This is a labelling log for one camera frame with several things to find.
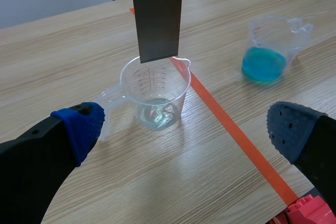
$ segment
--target cup rim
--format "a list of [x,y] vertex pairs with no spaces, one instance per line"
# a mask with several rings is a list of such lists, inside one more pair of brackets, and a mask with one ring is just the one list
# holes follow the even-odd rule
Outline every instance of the cup rim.
[[133,60],[129,61],[129,62],[123,67],[123,69],[121,70],[119,83],[121,84],[121,86],[122,86],[122,88],[123,88],[123,90],[124,90],[124,92],[125,92],[125,97],[126,97],[126,98],[130,99],[131,101],[133,101],[133,102],[135,102],[135,103],[139,103],[139,104],[142,104],[142,105],[148,105],[148,106],[158,106],[158,105],[159,105],[159,106],[161,106],[161,105],[168,105],[168,104],[170,104],[170,103],[172,103],[172,102],[175,102],[175,101],[177,101],[179,98],[181,98],[182,96],[184,96],[184,95],[186,94],[188,88],[189,88],[190,85],[191,85],[191,73],[190,73],[190,65],[191,65],[191,61],[188,60],[188,59],[185,59],[185,58],[173,57],[173,58],[175,58],[176,60],[187,61],[187,62],[188,62],[188,65],[186,66],[186,70],[187,70],[187,73],[188,73],[188,83],[187,83],[187,85],[186,85],[184,91],[183,91],[180,95],[178,95],[177,97],[175,97],[173,100],[170,100],[169,102],[155,103],[155,104],[154,104],[154,103],[148,103],[148,102],[140,101],[140,100],[138,100],[138,99],[132,97],[131,95],[129,95],[129,93],[127,92],[127,90],[126,90],[126,89],[124,88],[124,86],[123,86],[123,81],[122,81],[122,79],[123,79],[123,75],[124,75],[124,73],[125,73],[125,69],[126,69],[132,62],[138,60],[139,58],[140,58],[140,56],[138,56],[138,57],[134,58]]
[[[276,16],[276,15],[266,15],[266,16],[259,16],[259,17],[256,17],[254,18],[251,22],[250,22],[250,25],[249,25],[249,30],[250,30],[250,34],[251,34],[251,40],[253,41],[253,43],[256,43],[256,44],[259,44],[259,45],[263,45],[263,46],[274,46],[272,45],[271,43],[267,43],[267,42],[261,42],[261,41],[258,41],[257,39],[255,39],[254,35],[253,35],[253,31],[254,31],[254,28],[255,28],[255,22],[256,21],[259,21],[260,19],[282,19],[282,20],[285,20],[286,22],[290,22],[291,20],[294,20],[296,18],[285,18],[285,17],[281,17],[281,16]],[[304,48],[306,45],[303,44],[299,47],[282,47],[282,46],[276,46],[277,48],[279,49],[282,49],[282,50],[298,50],[298,49],[302,49]]]

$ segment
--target clear plastic measuring cup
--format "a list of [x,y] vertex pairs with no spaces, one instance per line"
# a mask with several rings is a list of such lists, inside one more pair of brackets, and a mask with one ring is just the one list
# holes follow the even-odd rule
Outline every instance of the clear plastic measuring cup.
[[177,57],[147,63],[140,63],[137,57],[127,63],[119,84],[95,100],[106,115],[100,137],[110,135],[110,112],[125,102],[130,102],[136,119],[145,128],[163,130],[178,121],[191,83],[190,64]]
[[264,16],[250,23],[243,73],[253,80],[278,79],[297,54],[309,43],[313,24],[302,18]]

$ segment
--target clear water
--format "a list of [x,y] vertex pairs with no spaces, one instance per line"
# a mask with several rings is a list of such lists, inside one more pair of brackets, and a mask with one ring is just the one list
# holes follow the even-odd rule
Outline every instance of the clear water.
[[[166,98],[155,98],[146,102],[162,104],[169,102],[169,100]],[[138,113],[142,125],[155,131],[172,126],[178,117],[177,107],[173,103],[152,106],[142,105],[139,107]]]
[[251,47],[243,59],[243,73],[253,80],[271,82],[282,75],[286,64],[285,57],[271,49]]

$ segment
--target blue liquid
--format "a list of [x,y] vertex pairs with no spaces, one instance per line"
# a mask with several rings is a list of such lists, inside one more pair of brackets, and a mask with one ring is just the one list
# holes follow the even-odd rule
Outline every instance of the blue liquid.
[[243,73],[257,81],[271,82],[282,75],[286,64],[285,57],[273,50],[251,47],[243,59]]

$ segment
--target orange tape line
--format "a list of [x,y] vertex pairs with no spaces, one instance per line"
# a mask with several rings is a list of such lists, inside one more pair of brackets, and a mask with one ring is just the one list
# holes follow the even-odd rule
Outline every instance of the orange tape line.
[[[185,65],[180,61],[170,58],[173,65],[185,76]],[[257,167],[264,178],[269,182],[273,189],[277,192],[280,198],[286,203],[287,206],[291,205],[299,197],[295,192],[287,185],[287,183],[281,178],[277,171],[271,166],[271,164],[265,159],[257,147],[251,142],[251,140],[245,135],[245,133],[239,128],[239,126],[232,120],[232,118],[226,113],[221,105],[213,98],[209,91],[203,86],[203,84],[196,78],[191,72],[191,87],[195,90],[198,96],[203,100],[205,105],[211,110],[211,112],[217,117],[222,126],[236,141],[239,147]]]

